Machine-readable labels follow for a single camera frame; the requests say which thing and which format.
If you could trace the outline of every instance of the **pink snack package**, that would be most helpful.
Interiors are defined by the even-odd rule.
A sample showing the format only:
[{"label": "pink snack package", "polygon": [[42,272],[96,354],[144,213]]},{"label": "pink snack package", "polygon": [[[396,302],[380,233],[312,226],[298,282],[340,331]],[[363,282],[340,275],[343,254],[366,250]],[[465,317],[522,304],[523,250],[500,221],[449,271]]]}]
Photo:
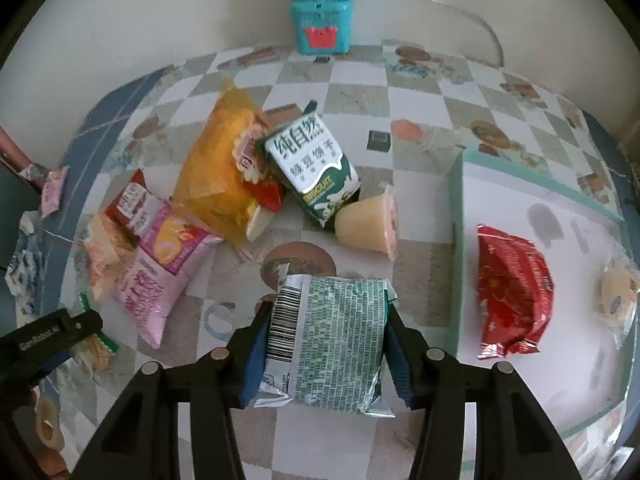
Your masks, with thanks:
[{"label": "pink snack package", "polygon": [[166,318],[204,255],[222,238],[164,205],[143,233],[114,297],[133,314],[140,335],[159,348]]},{"label": "pink snack package", "polygon": [[62,189],[65,187],[67,171],[69,171],[69,166],[49,171],[47,181],[42,186],[42,197],[40,199],[43,218],[60,209],[60,198],[62,197]]}]

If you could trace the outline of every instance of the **red wrapper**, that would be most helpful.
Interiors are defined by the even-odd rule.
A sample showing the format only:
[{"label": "red wrapper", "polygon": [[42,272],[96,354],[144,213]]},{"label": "red wrapper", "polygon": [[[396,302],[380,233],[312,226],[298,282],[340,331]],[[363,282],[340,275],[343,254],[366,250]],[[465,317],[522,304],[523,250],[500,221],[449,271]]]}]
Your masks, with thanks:
[{"label": "red wrapper", "polygon": [[486,308],[478,358],[539,352],[554,302],[544,256],[528,240],[487,226],[478,226],[478,243],[478,302]]}]

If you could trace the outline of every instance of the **table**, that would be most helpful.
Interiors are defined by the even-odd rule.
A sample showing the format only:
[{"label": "table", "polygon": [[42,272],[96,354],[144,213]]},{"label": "table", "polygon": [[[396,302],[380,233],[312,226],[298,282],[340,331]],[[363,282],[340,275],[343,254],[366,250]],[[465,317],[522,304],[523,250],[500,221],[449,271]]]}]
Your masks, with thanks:
[{"label": "table", "polygon": [[[135,371],[148,360],[166,366],[195,361],[250,323],[256,303],[273,291],[260,276],[271,251],[286,242],[325,250],[339,276],[392,280],[398,310],[432,346],[444,346],[449,327],[452,228],[447,172],[456,154],[478,149],[523,164],[596,197],[619,212],[609,171],[590,138],[583,112],[523,76],[461,57],[428,53],[419,45],[383,41],[352,46],[344,56],[301,56],[291,47],[243,66],[233,60],[263,47],[228,50],[163,68],[115,90],[87,115],[64,164],[70,164],[62,209],[46,219],[44,279],[36,314],[78,307],[86,290],[77,240],[95,212],[142,168],[149,189],[169,197],[180,167],[200,135],[226,78],[263,109],[318,101],[318,111],[363,181],[361,198],[396,190],[399,255],[339,245],[287,198],[267,230],[241,251],[223,243],[205,261],[168,319],[154,350],[113,300],[92,306],[104,332],[121,343],[108,372],[95,381],[73,361],[43,384],[56,399],[70,466]],[[308,246],[298,246],[306,250]],[[313,263],[313,255],[308,254]],[[342,415],[289,404],[278,410],[234,412],[247,478],[403,479],[412,462],[422,413],[408,413],[384,374],[383,396],[395,419]],[[568,446],[587,474],[610,440],[624,403]],[[188,406],[180,407],[181,456],[189,453]],[[190,478],[188,460],[182,461]],[[472,477],[472,464],[463,478]]]}]

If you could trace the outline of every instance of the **teal plastic basket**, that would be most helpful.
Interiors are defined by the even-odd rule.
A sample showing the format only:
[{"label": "teal plastic basket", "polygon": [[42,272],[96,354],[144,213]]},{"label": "teal plastic basket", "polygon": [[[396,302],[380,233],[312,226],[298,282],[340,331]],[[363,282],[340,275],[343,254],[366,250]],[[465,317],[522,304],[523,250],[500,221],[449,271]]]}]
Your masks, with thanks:
[{"label": "teal plastic basket", "polygon": [[353,0],[293,0],[291,15],[301,54],[346,54]]}]

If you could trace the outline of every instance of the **metal bolt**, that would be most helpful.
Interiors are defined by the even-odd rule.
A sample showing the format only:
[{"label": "metal bolt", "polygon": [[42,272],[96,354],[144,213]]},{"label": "metal bolt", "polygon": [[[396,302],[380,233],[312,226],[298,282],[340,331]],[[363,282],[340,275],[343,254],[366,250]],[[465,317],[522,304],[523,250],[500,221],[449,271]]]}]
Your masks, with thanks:
[{"label": "metal bolt", "polygon": [[159,365],[155,361],[149,361],[142,365],[142,373],[145,375],[153,375],[158,371]]},{"label": "metal bolt", "polygon": [[503,374],[510,374],[513,372],[513,365],[508,361],[500,361],[496,366]]},{"label": "metal bolt", "polygon": [[444,359],[444,352],[439,348],[429,348],[427,350],[427,357],[432,361],[442,361]]},{"label": "metal bolt", "polygon": [[229,350],[223,346],[219,346],[218,348],[214,348],[209,355],[216,361],[222,361],[222,359],[229,357]]}]

